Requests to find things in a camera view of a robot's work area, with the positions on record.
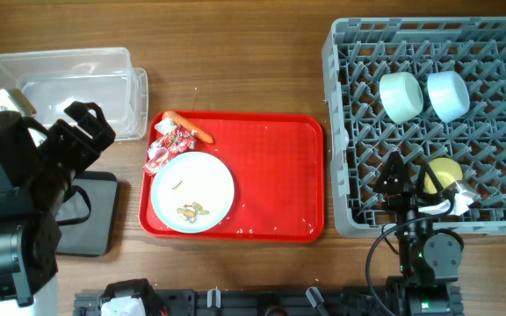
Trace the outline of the yellow cup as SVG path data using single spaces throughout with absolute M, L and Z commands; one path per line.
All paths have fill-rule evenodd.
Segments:
M 428 167 L 432 174 L 440 184 L 440 191 L 448 188 L 451 184 L 463 179 L 463 171 L 461 166 L 451 158 L 440 157 L 428 163 Z M 423 179 L 424 192 L 428 194 L 437 194 L 439 190 L 432 181 L 428 173 L 425 173 Z

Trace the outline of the light blue bowl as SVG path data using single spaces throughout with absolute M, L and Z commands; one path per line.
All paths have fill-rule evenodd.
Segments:
M 434 112 L 444 123 L 450 123 L 469 111 L 470 97 L 466 83 L 455 71 L 430 74 L 427 91 Z

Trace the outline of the mint green bowl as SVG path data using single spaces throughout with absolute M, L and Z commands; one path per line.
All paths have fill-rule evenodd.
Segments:
M 405 123 L 423 111 L 421 87 L 409 72 L 383 75 L 379 81 L 379 97 L 395 124 Z

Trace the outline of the red snack wrapper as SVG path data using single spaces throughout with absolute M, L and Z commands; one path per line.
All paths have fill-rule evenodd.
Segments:
M 148 176 L 156 174 L 179 154 L 193 149 L 197 141 L 195 131 L 189 131 L 172 118 L 164 118 L 155 128 L 162 136 L 148 147 L 148 160 L 143 166 Z

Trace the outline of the light blue plate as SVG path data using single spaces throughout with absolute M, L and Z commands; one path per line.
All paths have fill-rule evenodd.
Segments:
M 194 224 L 177 215 L 171 188 L 179 180 L 195 183 L 202 194 L 199 202 L 210 211 Z M 156 217 L 179 233 L 203 233 L 220 224 L 228 215 L 234 197 L 235 182 L 228 167 L 217 157 L 203 152 L 183 153 L 168 162 L 155 174 L 150 191 Z

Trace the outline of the orange carrot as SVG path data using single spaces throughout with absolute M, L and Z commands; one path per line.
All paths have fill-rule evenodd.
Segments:
M 176 125 L 180 125 L 184 127 L 186 130 L 188 130 L 191 133 L 194 133 L 194 135 L 201 141 L 213 144 L 214 140 L 213 137 L 210 136 L 208 133 L 204 132 L 202 129 L 198 128 L 196 125 L 194 125 L 191 121 L 187 120 L 186 118 L 182 117 L 181 115 L 177 114 L 174 111 L 166 111 L 162 115 L 162 119 L 171 119 Z

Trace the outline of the peanut shell scraps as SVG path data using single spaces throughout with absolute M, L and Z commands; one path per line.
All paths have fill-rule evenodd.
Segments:
M 210 214 L 199 201 L 201 191 L 195 183 L 179 180 L 172 188 L 175 198 L 177 215 L 185 222 L 194 224 L 200 216 Z

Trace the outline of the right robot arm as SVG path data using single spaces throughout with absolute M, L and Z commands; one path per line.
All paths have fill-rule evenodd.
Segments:
M 452 212 L 456 193 L 443 189 L 429 165 L 420 168 L 412 183 L 401 155 L 391 153 L 373 191 L 385 196 L 386 209 L 396 223 L 371 245 L 365 262 L 368 290 L 384 315 L 462 315 L 464 306 L 459 279 L 464 241 L 447 229 L 435 229 L 433 221 Z M 388 235 L 398 239 L 400 276 L 390 276 L 381 297 L 371 278 L 372 256 Z

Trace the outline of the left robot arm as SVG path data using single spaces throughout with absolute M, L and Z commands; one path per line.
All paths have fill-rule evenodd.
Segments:
M 80 194 L 74 183 L 115 140 L 101 108 L 73 102 L 62 119 L 45 128 L 18 111 L 0 111 L 0 315 L 41 315 L 52 306 L 61 205 Z

